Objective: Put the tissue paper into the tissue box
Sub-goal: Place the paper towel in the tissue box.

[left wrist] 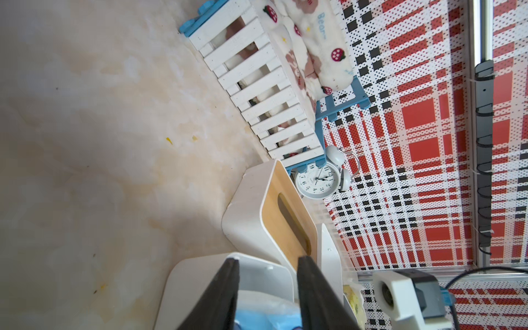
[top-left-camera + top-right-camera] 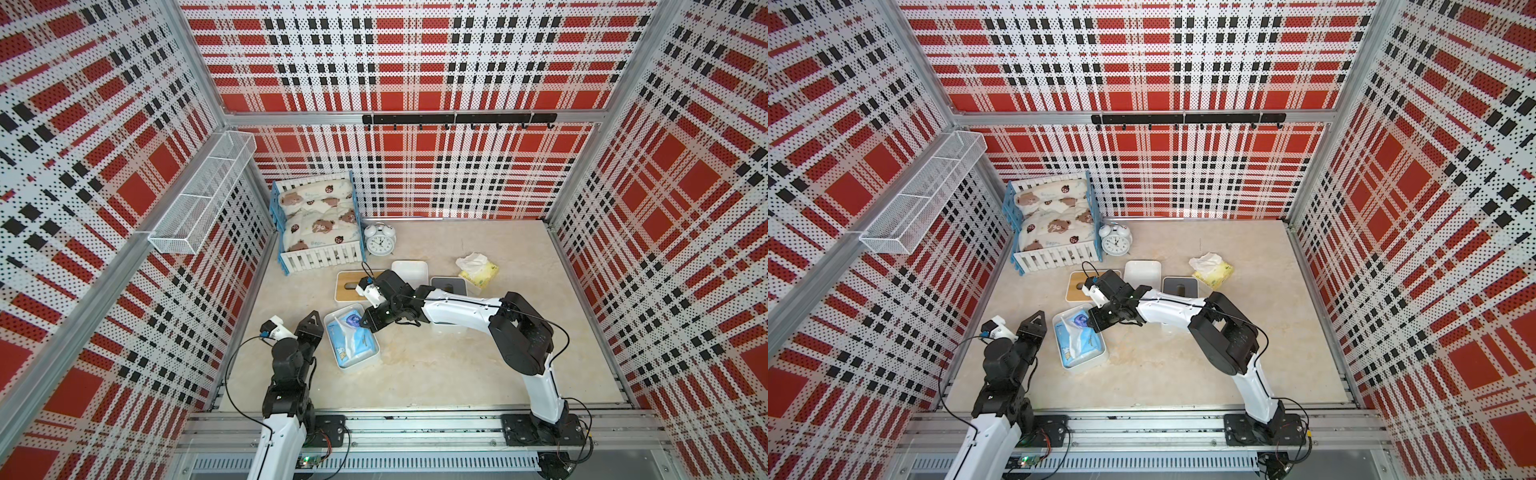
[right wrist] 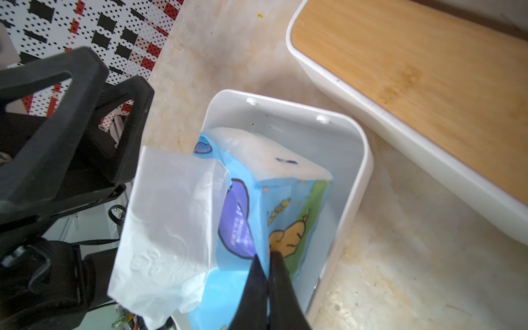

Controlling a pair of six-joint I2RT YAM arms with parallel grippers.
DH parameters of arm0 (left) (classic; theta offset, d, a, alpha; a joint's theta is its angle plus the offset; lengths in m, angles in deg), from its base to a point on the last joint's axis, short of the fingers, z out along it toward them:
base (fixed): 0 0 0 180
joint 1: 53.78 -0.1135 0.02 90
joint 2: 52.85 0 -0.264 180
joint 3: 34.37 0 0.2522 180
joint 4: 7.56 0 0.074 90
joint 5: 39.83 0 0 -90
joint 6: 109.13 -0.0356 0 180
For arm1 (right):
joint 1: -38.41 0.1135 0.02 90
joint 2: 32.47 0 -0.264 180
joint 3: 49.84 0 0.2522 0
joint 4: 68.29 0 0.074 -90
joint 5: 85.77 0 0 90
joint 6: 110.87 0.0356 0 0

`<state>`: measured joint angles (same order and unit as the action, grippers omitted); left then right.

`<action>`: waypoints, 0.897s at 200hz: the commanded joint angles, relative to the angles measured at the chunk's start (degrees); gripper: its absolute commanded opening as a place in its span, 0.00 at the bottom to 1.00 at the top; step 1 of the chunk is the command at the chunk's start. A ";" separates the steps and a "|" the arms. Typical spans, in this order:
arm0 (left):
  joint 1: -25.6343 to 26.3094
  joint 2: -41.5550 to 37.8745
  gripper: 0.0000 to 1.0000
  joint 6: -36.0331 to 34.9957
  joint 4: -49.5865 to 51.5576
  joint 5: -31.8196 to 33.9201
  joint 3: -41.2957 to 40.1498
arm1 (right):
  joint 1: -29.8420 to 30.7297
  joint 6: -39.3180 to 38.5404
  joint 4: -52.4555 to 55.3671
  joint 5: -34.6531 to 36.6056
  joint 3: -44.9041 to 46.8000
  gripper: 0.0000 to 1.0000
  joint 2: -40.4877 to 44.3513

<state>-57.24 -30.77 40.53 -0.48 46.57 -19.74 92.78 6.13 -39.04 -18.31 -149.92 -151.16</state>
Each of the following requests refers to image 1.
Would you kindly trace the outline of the blue tissue paper pack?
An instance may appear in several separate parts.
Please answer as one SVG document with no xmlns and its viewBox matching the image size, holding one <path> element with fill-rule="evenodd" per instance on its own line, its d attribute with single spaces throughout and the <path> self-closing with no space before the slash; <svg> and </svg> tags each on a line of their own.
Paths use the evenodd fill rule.
<svg viewBox="0 0 528 330">
<path fill-rule="evenodd" d="M 259 291 L 239 290 L 233 329 L 303 329 L 297 303 Z"/>
</svg>

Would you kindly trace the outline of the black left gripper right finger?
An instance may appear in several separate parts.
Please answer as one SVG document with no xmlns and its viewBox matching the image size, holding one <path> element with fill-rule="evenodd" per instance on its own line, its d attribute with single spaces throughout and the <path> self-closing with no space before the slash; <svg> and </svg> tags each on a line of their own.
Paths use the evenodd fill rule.
<svg viewBox="0 0 528 330">
<path fill-rule="evenodd" d="M 297 283 L 304 329 L 359 329 L 312 257 L 298 259 Z"/>
</svg>

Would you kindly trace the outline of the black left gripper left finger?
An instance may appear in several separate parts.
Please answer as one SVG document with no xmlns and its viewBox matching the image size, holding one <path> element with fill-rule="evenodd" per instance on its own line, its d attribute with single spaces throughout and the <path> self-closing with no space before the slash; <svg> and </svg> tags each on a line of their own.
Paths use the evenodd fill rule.
<svg viewBox="0 0 528 330">
<path fill-rule="evenodd" d="M 239 261 L 227 258 L 177 329 L 233 329 L 239 280 Z"/>
</svg>

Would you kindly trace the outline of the yellow tissue paper pack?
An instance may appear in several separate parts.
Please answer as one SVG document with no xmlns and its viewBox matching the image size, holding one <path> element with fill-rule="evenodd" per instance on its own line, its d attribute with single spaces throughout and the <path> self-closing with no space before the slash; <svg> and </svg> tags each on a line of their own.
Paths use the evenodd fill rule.
<svg viewBox="0 0 528 330">
<path fill-rule="evenodd" d="M 353 315 L 356 317 L 358 327 L 365 330 L 367 315 L 364 309 L 364 286 L 359 283 L 350 283 L 343 285 L 343 291 L 346 296 L 346 300 L 353 312 Z"/>
</svg>

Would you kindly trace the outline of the bamboo tissue box lid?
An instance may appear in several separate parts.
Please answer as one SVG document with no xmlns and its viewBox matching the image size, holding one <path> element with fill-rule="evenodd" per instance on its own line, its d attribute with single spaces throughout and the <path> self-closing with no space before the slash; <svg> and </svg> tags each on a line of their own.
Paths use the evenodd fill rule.
<svg viewBox="0 0 528 330">
<path fill-rule="evenodd" d="M 238 251 L 282 265 L 294 278 L 299 258 L 318 261 L 316 225 L 278 160 L 246 170 L 221 227 Z"/>
</svg>

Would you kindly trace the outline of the white tissue box base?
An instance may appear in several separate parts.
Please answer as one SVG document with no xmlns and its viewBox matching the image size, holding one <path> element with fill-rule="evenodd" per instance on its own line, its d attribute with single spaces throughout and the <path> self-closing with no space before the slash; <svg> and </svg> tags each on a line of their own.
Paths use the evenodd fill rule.
<svg viewBox="0 0 528 330">
<path fill-rule="evenodd" d="M 287 268 L 240 252 L 189 258 L 169 274 L 156 329 L 301 326 Z"/>
</svg>

